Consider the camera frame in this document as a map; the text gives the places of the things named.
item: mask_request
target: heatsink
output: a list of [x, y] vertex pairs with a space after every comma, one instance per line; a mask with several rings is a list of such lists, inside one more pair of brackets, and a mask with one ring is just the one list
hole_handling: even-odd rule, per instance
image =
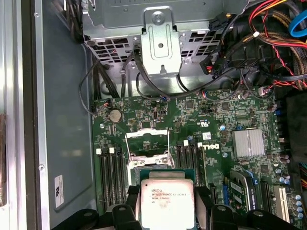
[[261, 129], [234, 131], [232, 137], [237, 158], [265, 155]]

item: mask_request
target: pcie slot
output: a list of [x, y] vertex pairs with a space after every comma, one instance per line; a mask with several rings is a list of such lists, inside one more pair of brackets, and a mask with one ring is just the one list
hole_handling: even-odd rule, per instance
[[286, 189], [281, 186], [274, 186], [277, 216], [290, 223]]
[[261, 185], [263, 210], [272, 213], [269, 183], [266, 181], [261, 181], [260, 185]]

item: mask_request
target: sticker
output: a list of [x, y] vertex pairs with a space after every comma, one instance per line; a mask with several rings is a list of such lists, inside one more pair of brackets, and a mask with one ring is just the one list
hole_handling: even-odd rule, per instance
[[202, 133], [203, 140], [211, 140], [211, 132]]
[[241, 200], [239, 197], [237, 197], [236, 195], [234, 195], [234, 198], [235, 198], [235, 200], [236, 200], [237, 202], [239, 202], [240, 204], [242, 204], [242, 200]]
[[56, 196], [56, 208], [64, 203], [64, 191], [63, 191], [63, 175], [54, 178], [54, 192]]
[[230, 182], [230, 186], [231, 186], [233, 189], [236, 189], [239, 193], [242, 194], [242, 188], [240, 188], [238, 185], [236, 185], [235, 183]]

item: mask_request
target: black cable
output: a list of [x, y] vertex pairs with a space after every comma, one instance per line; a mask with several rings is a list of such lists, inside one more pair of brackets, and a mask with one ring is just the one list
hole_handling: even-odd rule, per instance
[[177, 81], [179, 83], [179, 85], [181, 86], [182, 89], [184, 89], [185, 91], [189, 92], [189, 89], [183, 84], [181, 78], [180, 78], [180, 74], [177, 75]]
[[81, 104], [83, 106], [83, 108], [86, 110], [86, 112], [88, 112], [90, 115], [97, 115], [102, 109], [103, 109], [103, 106], [95, 113], [91, 112], [87, 107], [86, 107], [86, 104], [84, 103], [84, 100], [83, 100], [83, 97], [82, 97], [82, 85], [84, 83], [84, 81], [90, 76], [90, 74], [93, 72], [93, 69], [95, 68], [95, 66], [97, 66], [97, 64], [99, 63], [99, 60], [97, 59], [95, 61], [95, 63], [92, 65], [92, 67], [90, 68], [90, 70], [87, 72], [87, 74], [84, 76], [84, 78], [81, 80], [81, 82], [79, 83], [79, 97], [80, 97], [80, 100], [81, 100]]
[[140, 58], [140, 54], [139, 52], [135, 52], [134, 54], [134, 60], [136, 63], [136, 66], [141, 74], [141, 76], [144, 78], [145, 82], [155, 91], [157, 92], [159, 95], [167, 97], [167, 98], [178, 98], [178, 97], [185, 97], [185, 96], [189, 96], [195, 92], [199, 92], [205, 88], [207, 88], [208, 86], [212, 85], [213, 83], [217, 82], [219, 79], [221, 79], [222, 77], [224, 77], [225, 75], [228, 75], [230, 72], [234, 71], [235, 68], [231, 68], [228, 71], [225, 71], [224, 73], [222, 73], [220, 76], [218, 76], [217, 78], [215, 78], [214, 80], [208, 82], [207, 84], [204, 84], [200, 87], [197, 87], [193, 90], [190, 90], [188, 92], [182, 92], [182, 93], [178, 93], [178, 94], [174, 94], [174, 95], [169, 95], [163, 91], [161, 91], [160, 89], [158, 89], [149, 79], [149, 77], [147, 76], [147, 73], [143, 67], [143, 64], [141, 62], [141, 58]]
[[242, 81], [243, 81], [243, 84], [245, 85], [245, 87], [247, 88], [247, 90], [250, 92], [250, 94], [253, 96], [253, 97], [255, 97], [256, 99], [259, 99], [259, 100], [266, 100], [266, 99], [268, 99], [268, 98], [270, 98], [273, 94], [274, 94], [274, 88], [272, 89], [272, 91], [271, 91], [271, 93], [269, 93], [267, 96], [265, 96], [265, 97], [261, 97], [261, 96], [258, 96], [258, 95], [256, 95], [253, 91], [252, 91], [252, 89], [248, 86], [248, 83], [246, 82], [246, 79], [245, 79], [245, 77], [244, 77], [244, 74], [243, 74], [243, 70], [242, 69], [240, 69], [240, 77], [241, 77], [241, 79], [242, 79]]
[[136, 75], [136, 90], [137, 90], [137, 92], [139, 93], [139, 95], [141, 96], [141, 97], [143, 97], [143, 98], [145, 98], [145, 99], [148, 99], [148, 100], [157, 100], [157, 99], [161, 99], [160, 97], [149, 97], [149, 96], [146, 96], [146, 95], [144, 95], [141, 91], [140, 91], [140, 89], [139, 89], [139, 76], [140, 76], [140, 73], [138, 73], [137, 75]]
[[261, 66], [260, 66], [259, 70], [260, 70], [260, 73], [264, 77], [267, 77], [267, 78], [273, 79], [273, 80], [278, 80], [278, 81], [298, 81], [298, 80], [302, 80], [302, 79], [307, 78], [307, 74], [294, 75], [294, 76], [279, 76], [279, 75], [271, 74], [271, 73], [265, 71], [264, 68], [261, 67]]
[[235, 89], [233, 90], [233, 92], [229, 96], [227, 96], [225, 98], [222, 98], [222, 99], [212, 99], [212, 98], [209, 98], [209, 97], [206, 96], [205, 99], [207, 99], [209, 101], [213, 101], [213, 102], [225, 101], [225, 100], [227, 100], [229, 98], [232, 98], [236, 94], [236, 92], [239, 90], [240, 84], [241, 84], [241, 76], [240, 76], [240, 79], [239, 79], [238, 83], [235, 86]]
[[117, 93], [116, 87], [113, 81], [110, 79], [109, 75], [106, 73], [104, 66], [100, 62], [98, 63], [98, 71], [100, 72], [100, 75], [103, 78], [106, 84], [106, 88], [109, 90], [111, 96], [113, 98], [118, 98], [119, 94]]
[[130, 54], [130, 56], [128, 57], [128, 59], [125, 61], [123, 67], [121, 68], [121, 90], [120, 90], [120, 97], [125, 97], [125, 93], [126, 93], [126, 67], [129, 64], [129, 62], [131, 62], [131, 60], [133, 59], [133, 52]]

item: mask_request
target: white label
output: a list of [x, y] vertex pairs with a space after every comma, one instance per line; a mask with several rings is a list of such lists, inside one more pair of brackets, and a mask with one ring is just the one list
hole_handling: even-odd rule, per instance
[[242, 203], [242, 200], [241, 200], [239, 197], [237, 197], [236, 195], [234, 195], [234, 198], [235, 198], [235, 200], [236, 200], [237, 202], [239, 202], [240, 204]]
[[211, 132], [202, 133], [203, 140], [211, 140]]
[[64, 203], [63, 175], [54, 178], [54, 192], [56, 196], [56, 208], [57, 208]]
[[204, 147], [205, 150], [219, 150], [220, 149], [220, 145], [219, 144], [204, 145], [203, 147]]
[[242, 188], [240, 188], [240, 186], [236, 185], [235, 183], [232, 183], [230, 182], [230, 186], [233, 188], [233, 189], [236, 189], [239, 193], [242, 194]]
[[201, 127], [209, 127], [209, 123], [210, 122], [204, 121], [204, 122], [198, 122], [197, 124], [200, 125]]

